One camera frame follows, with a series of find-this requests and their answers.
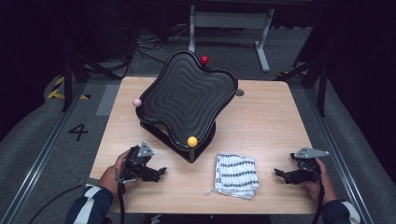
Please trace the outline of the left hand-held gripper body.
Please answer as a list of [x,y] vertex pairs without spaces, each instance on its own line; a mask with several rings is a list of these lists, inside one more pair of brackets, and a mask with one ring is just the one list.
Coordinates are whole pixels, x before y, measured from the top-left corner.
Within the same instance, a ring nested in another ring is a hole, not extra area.
[[131,183],[141,176],[152,175],[148,172],[147,163],[153,155],[153,150],[146,142],[140,146],[131,147],[120,171],[120,182],[122,184]]

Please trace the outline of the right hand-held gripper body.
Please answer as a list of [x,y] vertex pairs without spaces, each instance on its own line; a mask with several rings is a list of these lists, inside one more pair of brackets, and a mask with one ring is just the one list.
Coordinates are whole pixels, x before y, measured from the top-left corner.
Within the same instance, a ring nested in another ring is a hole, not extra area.
[[329,151],[302,147],[295,153],[291,153],[291,158],[296,162],[298,169],[296,174],[291,177],[299,179],[300,183],[312,181],[315,182],[320,178],[321,171],[316,158],[329,156]]

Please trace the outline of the white black patterned cloth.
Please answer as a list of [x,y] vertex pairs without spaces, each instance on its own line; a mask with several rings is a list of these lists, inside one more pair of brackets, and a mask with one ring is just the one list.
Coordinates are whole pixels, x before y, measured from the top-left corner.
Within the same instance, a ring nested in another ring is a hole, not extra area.
[[252,200],[255,190],[260,187],[256,162],[251,157],[241,157],[233,153],[219,153],[216,157],[214,188],[215,191],[235,198]]

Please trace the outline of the black wavy tray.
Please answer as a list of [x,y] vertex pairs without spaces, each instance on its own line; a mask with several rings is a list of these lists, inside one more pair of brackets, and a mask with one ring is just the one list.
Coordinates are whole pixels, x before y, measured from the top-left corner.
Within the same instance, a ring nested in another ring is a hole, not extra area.
[[141,127],[193,163],[210,145],[216,118],[237,90],[231,71],[207,68],[194,53],[180,50],[142,93],[135,113]]

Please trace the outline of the person's right hand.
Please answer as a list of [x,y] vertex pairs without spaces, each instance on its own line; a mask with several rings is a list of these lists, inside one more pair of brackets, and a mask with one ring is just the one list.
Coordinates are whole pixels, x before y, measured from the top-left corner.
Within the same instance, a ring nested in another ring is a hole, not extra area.
[[304,186],[315,202],[320,202],[320,205],[325,205],[328,202],[337,200],[338,197],[326,165],[319,158],[316,158],[316,161],[321,171],[321,178],[317,182],[304,182]]

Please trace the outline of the person's left hand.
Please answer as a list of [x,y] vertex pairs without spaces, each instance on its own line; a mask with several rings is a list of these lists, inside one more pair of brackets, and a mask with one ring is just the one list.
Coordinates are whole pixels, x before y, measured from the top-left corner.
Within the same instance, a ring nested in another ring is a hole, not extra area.
[[127,156],[128,151],[124,151],[122,154],[120,154],[117,157],[115,163],[106,168],[105,172],[102,174],[98,182],[98,185],[100,187],[108,189],[114,197],[118,195],[119,182],[116,180],[116,178],[120,174],[122,165]]

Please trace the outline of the black tripod stand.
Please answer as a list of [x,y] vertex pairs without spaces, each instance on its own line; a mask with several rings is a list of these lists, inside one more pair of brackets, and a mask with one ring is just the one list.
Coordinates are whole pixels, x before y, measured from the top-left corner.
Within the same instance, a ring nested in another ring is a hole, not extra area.
[[88,69],[86,65],[104,74],[106,77],[111,79],[120,80],[121,77],[117,76],[109,69],[104,68],[99,63],[94,62],[88,58],[85,58],[76,53],[70,53],[66,56],[64,60],[64,107],[63,112],[65,112],[70,105],[73,103],[73,86],[72,79],[76,78],[78,82],[86,82],[89,79]]
[[318,99],[317,108],[319,114],[324,117],[324,103],[325,94],[327,87],[327,68],[326,68],[326,57],[319,57],[311,62],[304,63],[289,72],[282,72],[276,77],[276,81],[286,81],[292,77],[305,72],[304,78],[301,81],[301,85],[305,89],[311,89],[316,82],[318,82]]

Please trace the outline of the yellow black floor tape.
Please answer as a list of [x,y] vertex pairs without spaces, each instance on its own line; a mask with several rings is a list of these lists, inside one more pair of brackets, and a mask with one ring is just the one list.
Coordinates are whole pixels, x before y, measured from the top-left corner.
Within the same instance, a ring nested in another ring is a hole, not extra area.
[[[56,99],[65,99],[64,93],[59,93],[59,89],[61,85],[64,84],[64,76],[59,76],[55,81],[51,91],[49,92],[48,99],[56,98]],[[89,94],[81,94],[78,99],[81,100],[89,100],[91,96]]]

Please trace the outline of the metal floor rail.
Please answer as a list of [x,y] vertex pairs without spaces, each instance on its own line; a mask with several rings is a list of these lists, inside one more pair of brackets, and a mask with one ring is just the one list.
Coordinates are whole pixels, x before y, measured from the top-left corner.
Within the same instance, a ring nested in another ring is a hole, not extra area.
[[374,224],[373,219],[367,209],[367,206],[361,197],[361,192],[358,189],[357,182],[350,172],[346,160],[344,159],[340,147],[337,145],[334,135],[330,129],[329,123],[325,117],[322,117],[318,109],[318,100],[314,92],[310,89],[304,91],[308,99],[310,107],[314,110],[315,118],[318,125],[325,136],[326,143],[329,146],[333,165],[340,177],[344,190],[346,191],[349,200],[356,206],[362,220],[365,224]]
[[56,119],[56,122],[51,129],[45,144],[40,149],[38,155],[35,157],[34,163],[26,173],[26,176],[23,179],[23,182],[21,183],[18,191],[16,192],[7,211],[0,219],[0,224],[14,224],[16,222],[17,217],[21,213],[22,208],[24,207],[28,197],[33,191],[35,184],[41,176],[48,160],[50,159],[50,155],[59,139],[61,129],[67,122],[67,119],[73,111],[77,100],[84,92],[86,86],[86,83],[79,83],[72,90],[72,96],[70,97],[71,102],[69,104],[69,107],[64,112],[62,112],[60,116]]

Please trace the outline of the grey metal frame stand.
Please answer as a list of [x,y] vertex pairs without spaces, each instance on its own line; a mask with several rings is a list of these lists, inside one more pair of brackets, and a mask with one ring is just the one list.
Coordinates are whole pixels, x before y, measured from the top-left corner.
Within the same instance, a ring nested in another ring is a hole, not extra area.
[[262,36],[254,42],[262,71],[270,71],[264,52],[264,43],[268,35],[274,15],[271,8],[264,13],[234,13],[234,12],[203,12],[198,11],[195,5],[190,11],[190,41],[188,50],[195,52],[195,29],[200,28],[237,28],[237,29],[261,29]]

